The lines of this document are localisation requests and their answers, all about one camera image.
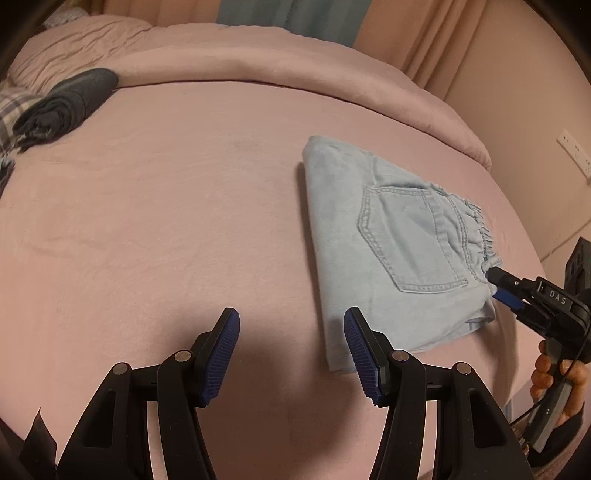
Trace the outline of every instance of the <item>pink bed sheet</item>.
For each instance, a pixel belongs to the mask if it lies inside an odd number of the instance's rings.
[[[270,85],[122,89],[72,134],[19,155],[0,202],[0,364],[9,366],[0,416],[23,436],[41,408],[61,451],[113,364],[161,362],[233,306],[241,338],[220,396],[200,412],[218,478],[366,478],[386,412],[355,374],[330,375],[324,361],[301,163],[312,134],[469,198],[506,268],[542,273],[488,172],[412,127]],[[497,322],[419,357],[470,363],[504,404],[529,377],[537,343],[501,309]],[[422,473],[435,418],[430,404]]]
[[[458,114],[400,70],[352,48],[281,28],[162,28],[113,15],[85,17],[29,40],[9,75],[17,85],[46,93],[93,66],[116,72],[121,87],[243,80],[334,96],[411,125],[491,167],[486,148]]]

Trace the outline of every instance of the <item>black fabric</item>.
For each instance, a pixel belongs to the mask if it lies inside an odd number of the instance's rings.
[[[12,175],[14,170],[14,160],[8,157],[0,157],[0,197],[4,192],[4,187]]]
[[[118,82],[114,72],[92,69],[58,83],[14,124],[12,131],[23,135],[17,147],[25,151],[71,132],[105,103]]]
[[[577,435],[583,424],[583,410],[577,413],[574,417],[570,417],[560,427],[556,427],[550,437],[542,453],[530,449],[527,457],[530,467],[544,466],[554,460],[560,452],[562,452],[569,443]]]

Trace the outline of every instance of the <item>pillow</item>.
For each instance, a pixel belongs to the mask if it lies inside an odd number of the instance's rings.
[[[18,137],[12,133],[13,125],[41,98],[21,87],[0,90],[0,157],[8,155],[17,143]]]
[[[127,53],[151,28],[128,17],[78,18],[31,37],[12,62],[8,77],[15,85],[45,95],[62,80]]]

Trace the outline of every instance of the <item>wall outlet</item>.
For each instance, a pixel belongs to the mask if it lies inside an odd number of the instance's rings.
[[[562,130],[560,136],[556,139],[558,143],[566,150],[574,162],[579,166],[585,177],[591,179],[591,158],[585,153],[585,150],[577,143],[568,131]]]

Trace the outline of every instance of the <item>black cable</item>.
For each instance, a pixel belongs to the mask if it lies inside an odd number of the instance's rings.
[[[585,336],[583,338],[583,343],[581,344],[581,348],[579,349],[579,353],[577,353],[577,355],[575,356],[573,363],[570,364],[570,367],[567,369],[566,373],[560,378],[560,382],[558,383],[559,387],[561,387],[564,382],[566,382],[567,377],[569,376],[570,371],[573,369],[575,363],[579,360],[579,358],[581,357],[581,354],[583,353],[583,350],[585,348],[585,344],[587,342],[587,337],[589,336],[589,332],[591,332],[591,321],[589,322],[589,324],[587,325],[587,331],[585,332]],[[560,363],[559,362],[558,365],[556,365],[556,368],[558,368],[558,372],[560,372]],[[540,406],[540,404],[544,401],[543,398],[541,398],[540,400],[538,400],[536,403],[534,403],[530,408],[528,408],[525,413],[522,413],[521,415],[519,415],[519,417],[517,417],[517,419],[513,420],[510,425],[512,427],[515,426],[516,423],[519,423],[521,420],[523,420],[525,417],[527,417],[531,412],[533,412],[537,407]]]

